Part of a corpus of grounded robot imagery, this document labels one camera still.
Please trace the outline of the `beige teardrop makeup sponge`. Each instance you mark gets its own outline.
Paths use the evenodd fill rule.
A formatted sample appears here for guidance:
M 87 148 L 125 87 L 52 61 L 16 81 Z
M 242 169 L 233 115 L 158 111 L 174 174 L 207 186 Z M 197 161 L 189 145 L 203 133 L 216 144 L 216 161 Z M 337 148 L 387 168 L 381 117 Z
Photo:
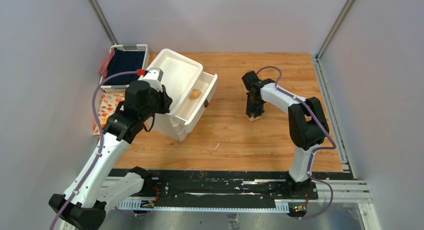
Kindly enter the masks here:
M 195 100 L 195 99 L 199 98 L 201 94 L 202 94 L 201 90 L 193 89 L 193 90 L 190 92 L 190 94 L 188 95 L 188 97 L 189 97 L 191 100 Z

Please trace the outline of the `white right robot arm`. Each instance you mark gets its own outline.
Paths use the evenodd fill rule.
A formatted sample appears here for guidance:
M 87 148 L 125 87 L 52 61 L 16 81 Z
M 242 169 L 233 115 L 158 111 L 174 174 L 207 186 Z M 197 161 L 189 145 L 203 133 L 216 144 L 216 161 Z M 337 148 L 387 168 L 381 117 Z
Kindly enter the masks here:
M 288 115 L 289 135 L 295 149 L 285 191 L 289 197 L 299 198 L 311 181 L 315 150 L 329 133 L 321 102 L 316 97 L 305 98 L 293 94 L 277 86 L 274 80 L 261 80 L 254 71 L 245 73 L 241 79 L 247 90 L 246 115 L 250 121 L 262 116 L 266 103 Z

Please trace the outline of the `white top drawer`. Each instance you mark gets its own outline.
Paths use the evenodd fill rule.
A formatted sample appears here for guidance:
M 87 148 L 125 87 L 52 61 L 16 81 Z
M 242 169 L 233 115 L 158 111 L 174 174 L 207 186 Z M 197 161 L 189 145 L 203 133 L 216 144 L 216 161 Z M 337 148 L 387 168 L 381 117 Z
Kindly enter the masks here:
M 177 112 L 172 119 L 178 125 L 181 125 L 186 132 L 190 133 L 195 128 L 206 109 L 204 107 L 204 101 L 207 99 L 209 103 L 211 102 L 217 89 L 217 84 L 217 74 L 212 75 L 203 72 L 193 86 L 193 89 L 201 90 L 202 94 L 200 97 L 195 100 L 191 100 L 189 96 L 187 96 L 177 109 Z

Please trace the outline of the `beige gourd makeup sponge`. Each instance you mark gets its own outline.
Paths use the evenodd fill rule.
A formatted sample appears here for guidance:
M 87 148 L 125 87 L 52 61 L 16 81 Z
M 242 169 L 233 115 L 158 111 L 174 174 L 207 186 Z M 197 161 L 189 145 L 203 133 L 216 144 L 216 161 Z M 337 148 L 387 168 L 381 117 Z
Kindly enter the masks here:
M 259 120 L 260 119 L 260 116 L 251 116 L 248 119 L 249 119 L 249 121 L 254 122 L 256 120 Z

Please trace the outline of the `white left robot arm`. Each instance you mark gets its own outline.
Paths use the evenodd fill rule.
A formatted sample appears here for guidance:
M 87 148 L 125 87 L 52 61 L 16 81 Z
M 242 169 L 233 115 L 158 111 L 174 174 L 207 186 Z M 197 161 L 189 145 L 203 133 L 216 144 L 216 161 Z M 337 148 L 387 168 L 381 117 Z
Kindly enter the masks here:
M 134 74 L 138 79 L 127 86 L 124 100 L 106 124 L 99 125 L 99 141 L 81 172 L 64 193 L 51 196 L 48 203 L 55 217 L 50 229 L 59 219 L 78 229 L 98 229 L 106 215 L 127 197 L 159 193 L 152 173 L 141 167 L 132 168 L 118 182 L 102 189 L 114 164 L 137 134 L 151 131 L 146 121 L 170 112 L 172 98 L 162 84 L 163 70 L 138 69 Z

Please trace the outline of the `white drawer organizer box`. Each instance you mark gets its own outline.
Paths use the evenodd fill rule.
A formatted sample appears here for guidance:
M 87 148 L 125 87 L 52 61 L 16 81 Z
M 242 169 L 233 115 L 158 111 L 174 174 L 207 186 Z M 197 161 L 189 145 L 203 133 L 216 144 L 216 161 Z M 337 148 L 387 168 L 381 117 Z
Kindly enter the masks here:
M 165 88 L 163 92 L 172 99 L 168 113 L 155 115 L 153 130 L 183 141 L 188 135 L 184 127 L 187 120 L 178 117 L 177 112 L 201 76 L 203 65 L 173 50 L 163 49 L 146 71 L 146 75 L 139 79 L 157 91 Z

